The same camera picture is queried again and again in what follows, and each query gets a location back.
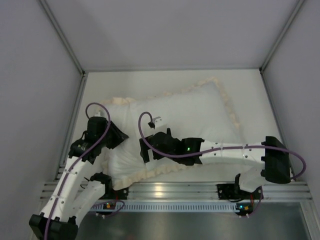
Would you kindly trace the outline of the grey pillowcase with cream frill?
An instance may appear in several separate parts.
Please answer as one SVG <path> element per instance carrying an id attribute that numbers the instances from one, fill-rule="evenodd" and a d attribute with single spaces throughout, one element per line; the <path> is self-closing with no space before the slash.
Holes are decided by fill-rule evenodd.
<path id="1" fill-rule="evenodd" d="M 112 122 L 128 139 L 105 153 L 103 172 L 111 176 L 114 190 L 157 175 L 178 172 L 187 166 L 168 158 L 148 166 L 140 156 L 138 119 L 149 112 L 153 118 L 161 117 L 172 136 L 178 139 L 202 138 L 218 143 L 243 142 L 241 124 L 224 85 L 216 78 L 183 89 L 179 93 L 165 93 L 143 100 L 114 97 L 103 105 Z"/>

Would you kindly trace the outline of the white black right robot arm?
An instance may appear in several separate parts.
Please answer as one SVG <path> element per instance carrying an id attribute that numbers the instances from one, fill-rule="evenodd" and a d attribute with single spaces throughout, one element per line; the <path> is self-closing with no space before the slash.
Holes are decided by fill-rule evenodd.
<path id="1" fill-rule="evenodd" d="M 288 150 L 273 136 L 266 136 L 263 142 L 254 146 L 237 146 L 197 137 L 177 139 L 172 137 L 168 128 L 165 132 L 142 136 L 139 144 L 140 156 L 148 168 L 164 158 L 188 167 L 209 164 L 247 166 L 247 171 L 236 174 L 234 184 L 218 186 L 221 200 L 236 202 L 257 199 L 261 186 L 291 182 Z"/>

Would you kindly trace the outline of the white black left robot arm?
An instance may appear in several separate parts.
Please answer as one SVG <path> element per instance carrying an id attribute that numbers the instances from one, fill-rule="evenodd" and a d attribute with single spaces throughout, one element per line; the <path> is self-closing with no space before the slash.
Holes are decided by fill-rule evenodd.
<path id="1" fill-rule="evenodd" d="M 47 204 L 29 220 L 39 240 L 74 240 L 82 220 L 102 197 L 112 195 L 112 178 L 103 173 L 103 149 L 113 150 L 127 140 L 112 121 L 88 119 L 87 129 L 70 146 L 62 175 Z"/>

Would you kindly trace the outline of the aluminium mounting rail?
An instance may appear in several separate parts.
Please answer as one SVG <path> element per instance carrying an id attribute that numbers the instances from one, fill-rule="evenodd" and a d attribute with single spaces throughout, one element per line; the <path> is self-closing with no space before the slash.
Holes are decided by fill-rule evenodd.
<path id="1" fill-rule="evenodd" d="M 271 202 L 299 202 L 312 199 L 305 182 L 267 184 L 253 193 L 236 190 L 228 182 L 138 182 L 128 188 L 110 193 L 122 200 L 263 200 Z"/>

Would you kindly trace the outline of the left aluminium frame post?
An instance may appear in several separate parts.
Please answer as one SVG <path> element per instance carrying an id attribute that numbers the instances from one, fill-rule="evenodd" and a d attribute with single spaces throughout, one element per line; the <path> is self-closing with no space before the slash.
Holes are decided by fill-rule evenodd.
<path id="1" fill-rule="evenodd" d="M 49 20 L 50 24 L 52 25 L 55 33 L 57 34 L 57 37 L 61 41 L 63 47 L 65 48 L 67 54 L 69 55 L 72 63 L 74 64 L 75 68 L 79 72 L 79 74 L 83 77 L 85 75 L 85 70 L 83 69 L 80 61 L 78 60 L 70 42 L 68 41 L 61 25 L 57 21 L 57 18 L 55 17 L 55 14 L 53 13 L 50 5 L 46 0 L 38 0 L 37 1 L 41 7 L 41 9 L 44 11 L 44 14 L 46 15 L 47 19 Z"/>

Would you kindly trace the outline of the aluminium frame post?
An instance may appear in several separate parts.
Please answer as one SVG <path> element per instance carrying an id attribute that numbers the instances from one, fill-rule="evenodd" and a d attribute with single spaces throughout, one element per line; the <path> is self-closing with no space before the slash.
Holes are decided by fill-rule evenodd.
<path id="1" fill-rule="evenodd" d="M 288 31 L 293 26 L 296 18 L 298 17 L 300 11 L 302 10 L 302 8 L 306 4 L 306 2 L 307 2 L 307 0 L 298 0 L 296 2 L 296 4 L 294 5 L 294 8 L 290 11 L 290 14 L 286 18 L 286 21 L 284 22 L 283 26 L 281 27 L 279 34 L 276 36 L 274 43 L 272 44 L 270 50 L 267 52 L 267 55 L 263 60 L 261 66 L 259 67 L 259 72 L 261 75 L 264 74 L 264 72 L 267 69 L 268 65 L 270 64 L 273 56 L 277 52 L 278 48 L 280 47 L 281 43 L 283 42 Z"/>
<path id="2" fill-rule="evenodd" d="M 85 75 L 85 70 L 83 69 L 80 61 L 78 60 L 70 42 L 68 41 L 61 25 L 57 21 L 57 18 L 55 17 L 55 14 L 53 13 L 50 5 L 46 0 L 38 0 L 37 1 L 41 7 L 41 9 L 44 11 L 44 14 L 46 15 L 47 19 L 49 20 L 50 24 L 52 25 L 55 33 L 57 34 L 57 37 L 61 41 L 63 47 L 65 48 L 67 54 L 69 55 L 72 63 L 74 64 L 75 68 L 79 72 L 79 74 L 83 77 Z"/>

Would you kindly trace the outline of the right aluminium frame post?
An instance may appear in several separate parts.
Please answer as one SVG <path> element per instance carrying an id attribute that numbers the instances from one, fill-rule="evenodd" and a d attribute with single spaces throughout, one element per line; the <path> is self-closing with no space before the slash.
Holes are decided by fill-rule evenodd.
<path id="1" fill-rule="evenodd" d="M 296 4 L 294 5 L 294 8 L 290 11 L 290 14 L 286 18 L 286 21 L 284 22 L 283 26 L 281 27 L 279 34 L 276 36 L 274 43 L 272 44 L 270 50 L 267 52 L 267 55 L 263 60 L 261 66 L 259 67 L 259 72 L 261 75 L 264 74 L 264 72 L 267 69 L 268 65 L 270 64 L 273 56 L 277 52 L 278 48 L 280 47 L 281 43 L 283 42 L 288 31 L 293 26 L 296 18 L 298 17 L 300 11 L 302 10 L 302 8 L 306 4 L 306 2 L 307 2 L 307 0 L 298 0 L 296 2 Z"/>

